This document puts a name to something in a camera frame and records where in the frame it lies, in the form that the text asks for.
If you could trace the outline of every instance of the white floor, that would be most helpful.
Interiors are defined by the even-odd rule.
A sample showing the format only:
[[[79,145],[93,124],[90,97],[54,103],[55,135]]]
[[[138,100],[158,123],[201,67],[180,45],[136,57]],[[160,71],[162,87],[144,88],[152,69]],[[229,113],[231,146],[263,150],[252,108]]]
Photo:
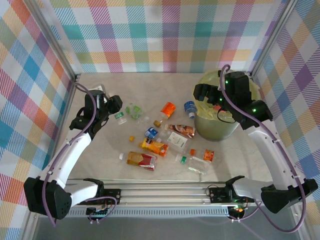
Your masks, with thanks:
[[[193,126],[193,120],[184,112],[184,103],[193,99],[194,86],[201,76],[201,73],[83,73],[79,82],[87,88],[104,84],[110,96],[121,97],[123,112],[127,104],[135,103],[147,111],[152,122],[165,103],[172,102],[177,108],[167,122]],[[61,131],[59,145],[67,135],[72,119],[84,104],[85,94],[77,91]],[[108,123],[82,153],[69,178],[227,181],[244,175],[254,180],[272,180],[257,147],[240,127],[228,139],[220,142],[207,141],[197,133],[191,139],[195,149],[214,150],[214,160],[208,174],[199,175],[187,166],[176,163],[174,151],[169,152],[165,158],[159,157],[154,172],[128,165],[125,160],[119,160],[120,153],[143,152],[138,143],[144,134],[135,128],[135,123],[135,120],[127,117],[126,123],[118,125],[114,116],[110,116]],[[131,135],[135,136],[134,142],[129,141]]]

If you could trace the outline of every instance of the clear plastic bottle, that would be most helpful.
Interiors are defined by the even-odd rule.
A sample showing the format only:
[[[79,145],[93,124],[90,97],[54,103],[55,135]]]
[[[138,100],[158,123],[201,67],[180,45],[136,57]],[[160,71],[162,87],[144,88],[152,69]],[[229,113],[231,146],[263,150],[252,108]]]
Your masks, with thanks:
[[[162,108],[162,110],[159,113],[159,116],[157,117],[157,119],[153,122],[153,124],[159,128],[161,126],[161,123],[164,120],[167,120],[168,118],[170,118],[170,116],[172,115],[172,113],[176,110],[176,106],[171,103],[171,102],[167,102],[166,105],[164,105],[164,107]]]
[[[160,142],[159,132],[154,127],[150,126],[149,120],[150,118],[148,116],[142,116],[136,123],[137,128],[143,132],[147,138]]]
[[[194,101],[187,101],[184,104],[184,111],[189,115],[189,118],[194,119],[197,111]]]
[[[170,148],[177,150],[179,153],[185,153],[189,149],[190,140],[174,131],[161,131],[159,137],[162,143],[169,145]]]
[[[190,155],[212,163],[212,161],[214,160],[215,152],[204,148],[191,149]]]
[[[175,161],[186,164],[191,171],[195,171],[198,174],[206,174],[210,167],[210,162],[190,155],[177,154]]]
[[[114,115],[114,118],[116,119],[116,121],[118,122],[119,125],[124,124],[127,121],[127,119],[122,111],[118,112],[116,115]]]
[[[144,111],[137,105],[130,103],[125,107],[125,112],[129,114],[133,119],[137,120],[142,116]]]

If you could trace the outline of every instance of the checkered fabric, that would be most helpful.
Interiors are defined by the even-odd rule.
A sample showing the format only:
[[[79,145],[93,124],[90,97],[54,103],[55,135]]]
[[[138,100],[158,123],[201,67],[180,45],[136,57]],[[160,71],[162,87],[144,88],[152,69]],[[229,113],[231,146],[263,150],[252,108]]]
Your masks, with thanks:
[[[60,42],[75,72],[203,73],[225,64],[248,70],[285,2],[50,0],[43,11],[57,39],[57,29],[68,39]]]
[[[24,181],[51,158],[71,86],[23,0],[0,1],[0,239],[18,238]]]
[[[300,0],[258,73],[261,95],[297,166],[320,186],[320,0]],[[320,236],[320,189],[308,216]]]

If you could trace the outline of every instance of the juice bottle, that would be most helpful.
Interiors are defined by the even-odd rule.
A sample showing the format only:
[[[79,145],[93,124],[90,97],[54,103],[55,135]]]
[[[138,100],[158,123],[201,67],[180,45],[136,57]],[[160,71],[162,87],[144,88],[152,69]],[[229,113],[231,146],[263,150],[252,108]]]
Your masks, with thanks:
[[[158,118],[153,122],[153,124],[157,128],[159,128],[161,126],[161,123],[164,120],[167,120],[168,118],[170,118],[170,116],[175,110],[176,110],[176,106],[173,103],[168,101],[160,111]]]
[[[179,134],[182,134],[183,136],[186,136],[190,139],[193,139],[195,136],[196,129],[192,126],[186,126],[186,125],[172,125],[172,124],[166,124],[164,125],[165,130],[172,130]]]
[[[145,138],[143,140],[143,142],[141,142],[139,144],[139,146],[142,149],[150,151],[150,152],[152,152],[154,154],[158,154],[161,157],[165,157],[166,156],[166,153],[167,153],[167,150],[168,150],[168,147],[169,147],[167,144],[164,144],[164,143],[161,143],[161,142],[152,141],[149,138]]]
[[[129,165],[154,171],[158,158],[150,154],[131,151],[129,153],[121,153],[119,159],[126,160],[126,163]]]
[[[170,148],[175,149],[180,153],[184,153],[190,144],[190,140],[185,136],[181,136],[174,131],[161,131],[159,133],[161,142],[170,146]]]
[[[175,161],[186,164],[191,171],[195,171],[198,174],[206,174],[210,167],[208,161],[201,160],[195,156],[177,154]]]
[[[212,163],[212,161],[214,160],[215,152],[204,148],[191,149],[190,155]]]

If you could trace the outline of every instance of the black cable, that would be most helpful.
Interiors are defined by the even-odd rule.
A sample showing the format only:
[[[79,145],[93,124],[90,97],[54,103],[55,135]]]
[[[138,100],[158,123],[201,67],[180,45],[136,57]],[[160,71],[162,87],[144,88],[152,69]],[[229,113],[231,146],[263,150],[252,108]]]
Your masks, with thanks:
[[[218,186],[217,186],[217,185],[214,185],[214,184],[211,184],[211,185],[207,186],[206,189],[205,189],[205,191],[204,191],[204,193],[205,193],[205,195],[207,195],[207,197],[210,197],[210,195],[207,194],[207,190],[208,190],[208,188],[210,188],[211,186],[215,186],[216,188],[218,188]]]
[[[221,122],[224,122],[224,123],[227,123],[227,124],[234,124],[236,122],[236,120],[234,120],[234,122],[230,122],[230,121],[224,121],[222,120],[220,117],[219,117],[219,113],[221,112],[222,108],[220,108],[218,110],[218,112],[216,113],[216,117],[221,121]]]

